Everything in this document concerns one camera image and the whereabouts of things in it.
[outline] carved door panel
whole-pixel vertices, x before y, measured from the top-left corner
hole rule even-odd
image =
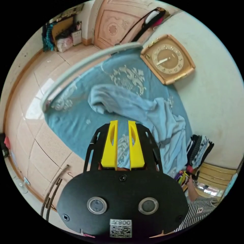
[[[154,0],[104,0],[96,19],[94,45],[105,49],[120,42],[129,29],[149,11],[158,7]],[[122,43],[132,40],[141,29],[143,20],[126,36]],[[142,43],[152,30],[139,39]]]

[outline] person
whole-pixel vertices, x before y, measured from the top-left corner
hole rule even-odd
[[[183,222],[176,230],[167,234],[164,234],[164,232],[162,231],[161,234],[157,236],[153,236],[151,238],[164,236],[164,235],[168,235],[183,230],[207,217],[218,206],[219,201],[217,198],[215,197],[205,198],[200,196],[197,193],[191,175],[187,182],[187,187],[188,187],[187,200],[188,200],[189,211],[185,219],[183,220]]]

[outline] screw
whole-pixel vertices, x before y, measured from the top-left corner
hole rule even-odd
[[[67,214],[63,214],[62,215],[62,218],[65,220],[65,221],[69,221],[69,216]]]
[[[121,175],[121,176],[119,177],[119,180],[120,180],[120,181],[126,181],[126,180],[127,180],[127,176],[126,176],[126,175]]]

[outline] clock face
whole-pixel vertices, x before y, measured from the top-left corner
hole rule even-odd
[[[162,44],[156,47],[153,50],[152,59],[155,67],[165,74],[178,73],[184,65],[184,58],[181,52],[169,44]]]

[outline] clock hand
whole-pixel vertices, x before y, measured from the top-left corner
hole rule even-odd
[[[169,58],[162,59],[162,60],[160,60],[160,61],[157,63],[157,65],[159,65],[159,64],[161,64],[161,63],[164,63],[164,62],[168,61],[169,59],[170,59],[170,57],[169,57]]]

